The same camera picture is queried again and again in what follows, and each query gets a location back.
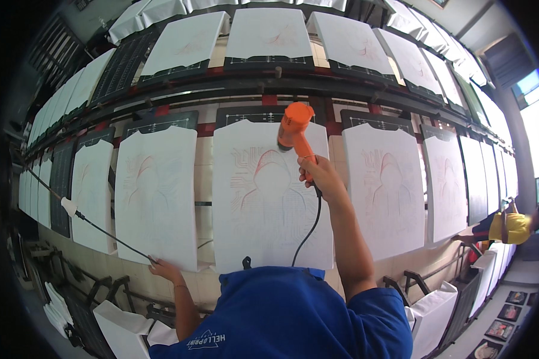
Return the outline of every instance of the framed picture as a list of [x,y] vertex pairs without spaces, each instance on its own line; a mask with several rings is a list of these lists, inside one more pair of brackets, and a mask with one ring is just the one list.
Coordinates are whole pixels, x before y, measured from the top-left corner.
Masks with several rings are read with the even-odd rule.
[[449,2],[449,0],[429,0],[429,1],[431,1],[432,3],[439,6],[442,9],[446,7],[447,3]]
[[529,296],[529,300],[527,301],[527,305],[534,305],[536,298],[537,298],[537,293],[531,293],[531,295]]
[[502,322],[501,320],[494,320],[489,329],[485,332],[485,335],[505,342],[514,329],[515,326],[513,324]]
[[527,299],[527,293],[510,291],[509,296],[505,299],[505,302],[514,305],[524,305],[525,299]]
[[517,307],[515,305],[504,305],[497,318],[509,320],[510,322],[516,322],[520,313],[521,307]]
[[499,356],[503,348],[502,344],[490,342],[487,339],[483,339],[481,343],[471,352],[467,359],[495,359]]

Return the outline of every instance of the white nozzle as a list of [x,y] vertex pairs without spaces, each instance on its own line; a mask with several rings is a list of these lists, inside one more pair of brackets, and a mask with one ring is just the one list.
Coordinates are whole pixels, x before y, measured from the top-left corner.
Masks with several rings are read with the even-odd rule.
[[68,213],[68,215],[70,217],[74,217],[78,209],[78,206],[66,197],[62,197],[61,204],[62,204],[62,207],[64,207],[64,209]]

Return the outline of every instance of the handle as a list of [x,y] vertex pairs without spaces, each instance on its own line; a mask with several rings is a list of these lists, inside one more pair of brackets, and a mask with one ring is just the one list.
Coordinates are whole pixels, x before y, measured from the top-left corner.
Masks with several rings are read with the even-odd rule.
[[[304,159],[308,159],[311,162],[314,162],[317,164],[317,157],[311,150],[311,147],[309,146],[308,140],[306,140],[303,133],[296,133],[293,136],[294,140],[294,149],[295,153]],[[313,182],[313,176],[311,176],[310,173],[306,172],[306,181],[311,183]]]

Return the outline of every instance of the window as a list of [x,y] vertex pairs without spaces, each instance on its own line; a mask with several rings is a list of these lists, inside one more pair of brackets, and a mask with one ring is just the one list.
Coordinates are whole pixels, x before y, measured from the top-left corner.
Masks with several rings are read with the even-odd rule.
[[512,89],[529,138],[533,172],[539,178],[539,70],[525,76]]

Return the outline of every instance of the yellow shirt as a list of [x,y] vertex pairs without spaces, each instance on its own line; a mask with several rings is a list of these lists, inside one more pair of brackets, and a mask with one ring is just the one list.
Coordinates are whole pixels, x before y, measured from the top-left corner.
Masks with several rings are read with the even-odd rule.
[[[531,218],[528,215],[520,213],[507,213],[507,233],[508,244],[521,244],[525,242],[531,233],[529,232],[529,224]],[[501,240],[501,213],[497,213],[491,222],[489,228],[489,240]]]

